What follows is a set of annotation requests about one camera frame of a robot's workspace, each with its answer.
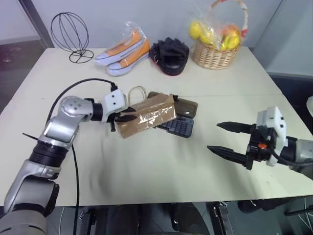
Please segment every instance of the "orange sneaker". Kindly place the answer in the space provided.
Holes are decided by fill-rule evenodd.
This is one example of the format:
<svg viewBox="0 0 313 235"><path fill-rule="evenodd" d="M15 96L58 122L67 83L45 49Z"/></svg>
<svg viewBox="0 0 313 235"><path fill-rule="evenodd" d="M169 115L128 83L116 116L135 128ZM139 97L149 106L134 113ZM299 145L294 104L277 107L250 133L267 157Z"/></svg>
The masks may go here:
<svg viewBox="0 0 313 235"><path fill-rule="evenodd" d="M99 65L108 65L120 61L132 53L143 41L140 33L134 30L125 40L98 55L95 61Z"/></svg>
<svg viewBox="0 0 313 235"><path fill-rule="evenodd" d="M134 52L119 62L107 66L107 73L111 76L120 76L132 70L133 66L149 56L149 41L145 39L144 43Z"/></svg>

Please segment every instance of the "white table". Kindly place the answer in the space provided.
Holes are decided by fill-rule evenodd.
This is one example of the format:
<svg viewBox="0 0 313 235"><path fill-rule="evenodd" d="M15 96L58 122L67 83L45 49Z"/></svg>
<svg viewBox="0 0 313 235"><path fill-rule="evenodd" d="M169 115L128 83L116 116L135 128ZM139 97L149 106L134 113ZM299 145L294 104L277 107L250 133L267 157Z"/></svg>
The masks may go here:
<svg viewBox="0 0 313 235"><path fill-rule="evenodd" d="M252 171L211 153L207 145L222 145L245 153L249 135L216 127L223 121L255 123L257 112L277 105L288 124L288 135L313 140L312 135L281 91L247 48L222 71L205 70L189 60L177 77L162 74L145 60L122 77L109 77L92 61L76 65L60 49L47 49L0 115L0 201L38 136L55 97L68 85L98 77L116 82L125 93L142 85L148 91L174 93L198 103L189 139L151 129L127 139L111 133L108 124L82 123L74 141L79 167L81 205L245 200L313 194L313 181L287 166L255 162ZM68 92L101 99L109 86L81 84ZM57 206L75 205L72 152L57 179Z"/></svg>

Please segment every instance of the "wire hat stand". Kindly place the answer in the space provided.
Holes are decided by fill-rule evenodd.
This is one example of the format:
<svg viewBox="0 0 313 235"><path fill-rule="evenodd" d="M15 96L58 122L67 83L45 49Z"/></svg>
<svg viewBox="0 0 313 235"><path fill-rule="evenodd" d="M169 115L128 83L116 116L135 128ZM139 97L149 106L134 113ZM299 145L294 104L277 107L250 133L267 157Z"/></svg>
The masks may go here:
<svg viewBox="0 0 313 235"><path fill-rule="evenodd" d="M86 49L89 44L87 26L78 15L72 12L57 14L51 21L50 33L58 47L71 52L68 57L71 62L82 64L93 58L93 52Z"/></svg>

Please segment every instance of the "black cable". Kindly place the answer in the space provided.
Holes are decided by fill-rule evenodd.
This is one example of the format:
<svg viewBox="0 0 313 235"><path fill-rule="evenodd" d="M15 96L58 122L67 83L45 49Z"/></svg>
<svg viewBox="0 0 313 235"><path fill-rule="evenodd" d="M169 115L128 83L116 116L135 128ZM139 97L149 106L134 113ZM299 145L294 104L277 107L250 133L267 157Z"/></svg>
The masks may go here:
<svg viewBox="0 0 313 235"><path fill-rule="evenodd" d="M72 89L73 87L75 87L78 84L81 84L83 82L88 82L88 81L101 81L101 82L107 82L111 84L111 92L115 91L117 89L117 86L114 82L111 82L109 80L105 80L105 79L101 79L101 78L88 78L88 79L84 79L81 81L78 81L74 84L72 84L71 86L69 86L68 88L66 88L61 94L59 94L59 96L55 99L55 101L53 102L51 109L49 111L47 120L46 120L46 124L48 123L48 121L51 119L53 110L56 106L56 104L59 102L59 100L61 99L61 97L68 92L70 89ZM74 157L74 164L75 164L75 172L76 172L76 206L75 206L75 218L74 218L74 229L73 229L73 235L76 235L76 231L77 231L77 219L78 219L78 209L79 209L79 173L78 173L78 165L77 165L77 159L76 159L76 152L74 149L74 145L72 144L72 151L73 151L73 157Z"/></svg>
<svg viewBox="0 0 313 235"><path fill-rule="evenodd" d="M271 154L277 158L277 160L281 161L283 164L286 164L286 165L291 165L291 166L309 166L309 165L313 165L313 160L312 161L309 161L309 162L306 162L306 163L295 163L295 162L291 162L291 161L288 161L286 160L285 158L279 156L275 151L274 151L274 148L273 147L269 147L269 149L271 150Z"/></svg>
<svg viewBox="0 0 313 235"><path fill-rule="evenodd" d="M77 219L78 219L78 208L79 208L79 175L78 175L78 166L77 166L76 153L75 153L75 149L74 149L74 145L73 144L72 144L72 151L73 151L73 156L74 156L75 172L76 172L76 207L75 207L75 218L74 218L73 235L76 235Z"/></svg>

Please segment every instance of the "lemon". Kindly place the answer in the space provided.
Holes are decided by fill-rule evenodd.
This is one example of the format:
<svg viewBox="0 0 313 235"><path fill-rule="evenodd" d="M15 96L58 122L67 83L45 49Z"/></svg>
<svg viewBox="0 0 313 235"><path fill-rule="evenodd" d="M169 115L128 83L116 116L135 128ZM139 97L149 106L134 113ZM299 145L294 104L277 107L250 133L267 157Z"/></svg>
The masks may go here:
<svg viewBox="0 0 313 235"><path fill-rule="evenodd" d="M235 49L238 46L239 42L240 42L240 39L238 36L231 37L227 42L227 49L228 50Z"/></svg>
<svg viewBox="0 0 313 235"><path fill-rule="evenodd" d="M205 44L213 44L214 36L210 30L206 30L204 33L201 33L200 40Z"/></svg>
<svg viewBox="0 0 313 235"><path fill-rule="evenodd" d="M200 37L201 27L198 21L192 21L189 25L189 36L196 40Z"/></svg>

